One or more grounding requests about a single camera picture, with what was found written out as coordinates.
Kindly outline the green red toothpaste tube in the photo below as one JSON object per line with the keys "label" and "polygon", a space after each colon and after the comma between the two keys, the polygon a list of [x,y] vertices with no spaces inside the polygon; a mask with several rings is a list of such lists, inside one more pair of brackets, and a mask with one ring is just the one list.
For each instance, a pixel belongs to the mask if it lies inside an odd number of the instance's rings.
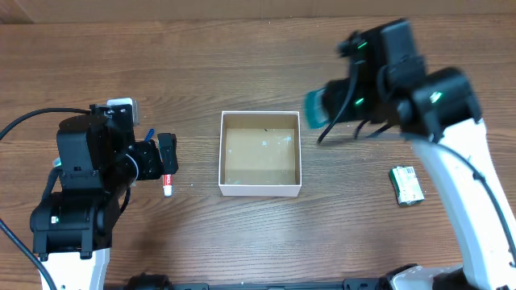
{"label": "green red toothpaste tube", "polygon": [[163,192],[166,197],[173,195],[173,178],[170,174],[163,175]]}

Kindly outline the blue mouthwash bottle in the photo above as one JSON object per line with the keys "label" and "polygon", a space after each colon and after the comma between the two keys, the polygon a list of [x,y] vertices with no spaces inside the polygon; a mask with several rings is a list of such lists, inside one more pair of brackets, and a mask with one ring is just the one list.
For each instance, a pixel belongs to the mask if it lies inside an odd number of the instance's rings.
{"label": "blue mouthwash bottle", "polygon": [[325,89],[316,89],[305,97],[305,116],[310,129],[319,129],[328,124],[329,118],[323,107],[324,93]]}

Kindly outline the green white soap bar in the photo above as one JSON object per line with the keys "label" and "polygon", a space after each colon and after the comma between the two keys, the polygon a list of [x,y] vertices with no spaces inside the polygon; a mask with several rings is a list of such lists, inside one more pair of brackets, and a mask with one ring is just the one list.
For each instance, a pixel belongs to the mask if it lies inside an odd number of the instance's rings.
{"label": "green white soap bar", "polygon": [[389,171],[397,203],[400,206],[410,206],[425,200],[417,174],[412,166],[397,166]]}

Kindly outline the blue disposable razor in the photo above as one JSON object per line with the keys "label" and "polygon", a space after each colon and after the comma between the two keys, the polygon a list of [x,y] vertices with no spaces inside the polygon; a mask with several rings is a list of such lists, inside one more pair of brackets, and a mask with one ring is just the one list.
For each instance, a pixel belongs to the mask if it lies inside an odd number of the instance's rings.
{"label": "blue disposable razor", "polygon": [[152,139],[152,136],[154,135],[155,133],[155,130],[154,129],[150,129],[149,132],[147,133],[146,137],[144,138],[144,141],[145,142],[148,142]]}

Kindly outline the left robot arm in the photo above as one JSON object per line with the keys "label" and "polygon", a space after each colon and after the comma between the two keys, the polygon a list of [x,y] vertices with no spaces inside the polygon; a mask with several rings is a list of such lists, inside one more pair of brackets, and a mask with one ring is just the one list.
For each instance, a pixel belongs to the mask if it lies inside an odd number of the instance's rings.
{"label": "left robot arm", "polygon": [[103,288],[112,232],[131,186],[177,172],[176,135],[138,141],[134,126],[134,106],[114,103],[60,123],[60,165],[30,216],[33,252],[50,288]]}

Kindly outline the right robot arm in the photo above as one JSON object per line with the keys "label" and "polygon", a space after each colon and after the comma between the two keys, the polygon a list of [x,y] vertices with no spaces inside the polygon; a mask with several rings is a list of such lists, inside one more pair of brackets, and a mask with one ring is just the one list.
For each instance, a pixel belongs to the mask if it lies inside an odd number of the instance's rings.
{"label": "right robot arm", "polygon": [[481,105],[458,68],[428,72],[410,22],[354,31],[337,51],[346,79],[330,81],[315,114],[327,131],[340,122],[398,127],[439,193],[461,265],[416,264],[378,280],[383,289],[512,289],[515,216],[493,166]]}

